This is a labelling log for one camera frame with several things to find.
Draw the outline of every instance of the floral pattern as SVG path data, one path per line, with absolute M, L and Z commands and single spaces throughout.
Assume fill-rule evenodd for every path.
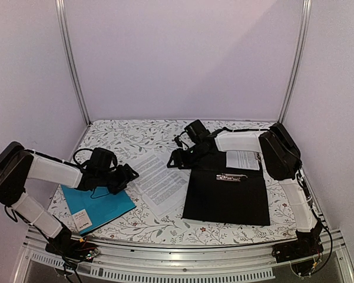
M 176 145 L 173 138 L 191 121 L 181 120 L 100 120 L 93 122 L 80 148 L 104 147 L 112 150 L 120 163 L 136 159 L 153 150 L 170 154 Z M 205 121 L 213 131 L 221 127 L 230 129 L 267 128 L 270 123 L 242 121 Z M 89 152 L 79 152 L 77 160 L 83 162 Z M 277 241 L 295 237 L 295 218 L 288 199 L 279 183 L 264 171 L 269 198 L 270 226 L 248 226 L 225 223 L 182 221 L 183 207 L 170 212 L 162 219 L 154 216 L 143 202 L 134 185 L 126 192 L 136 208 L 94 231 L 91 236 L 133 242 L 164 243 L 177 245 L 230 245 Z M 49 211 L 77 233 L 72 216 L 59 187 Z

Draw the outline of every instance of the label on blue folder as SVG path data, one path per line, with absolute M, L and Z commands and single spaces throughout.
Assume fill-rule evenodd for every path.
M 134 209 L 136 205 L 123 190 L 113 195 L 106 187 L 97 187 L 94 198 L 92 191 L 83 192 L 61 186 L 71 215 L 81 236 L 98 229 L 106 223 Z

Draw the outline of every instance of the black folder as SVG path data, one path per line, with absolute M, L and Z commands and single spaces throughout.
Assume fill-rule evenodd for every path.
M 191 170 L 183 219 L 242 225 L 270 225 L 266 184 L 260 170 L 226 167 L 226 153 L 210 154 Z M 240 182 L 217 175 L 246 175 Z

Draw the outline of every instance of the clipboard clip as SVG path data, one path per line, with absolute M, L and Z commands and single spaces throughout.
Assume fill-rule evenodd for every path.
M 229 182 L 241 182 L 247 179 L 246 175 L 243 174 L 217 174 L 216 180 L 219 181 L 229 181 Z

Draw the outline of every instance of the table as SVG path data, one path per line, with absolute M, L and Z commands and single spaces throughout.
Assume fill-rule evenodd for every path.
M 79 148 L 103 147 L 112 150 L 117 155 L 119 163 L 124 164 L 150 150 L 156 153 L 171 153 L 177 147 L 173 137 L 180 134 L 191 122 L 98 120 L 90 125 Z M 210 131 L 224 126 L 230 129 L 263 129 L 272 124 L 252 121 L 203 121 L 203 123 Z M 80 152 L 77 157 L 84 160 L 89 155 L 89 152 Z M 165 245 L 246 245 L 295 238 L 295 218 L 282 187 L 266 171 L 264 179 L 269 199 L 270 226 L 185 223 L 181 219 L 183 207 L 158 219 L 142 201 L 135 187 L 129 184 L 126 191 L 137 207 L 97 229 L 90 236 Z M 55 192 L 48 210 L 70 230 L 77 233 L 60 187 Z

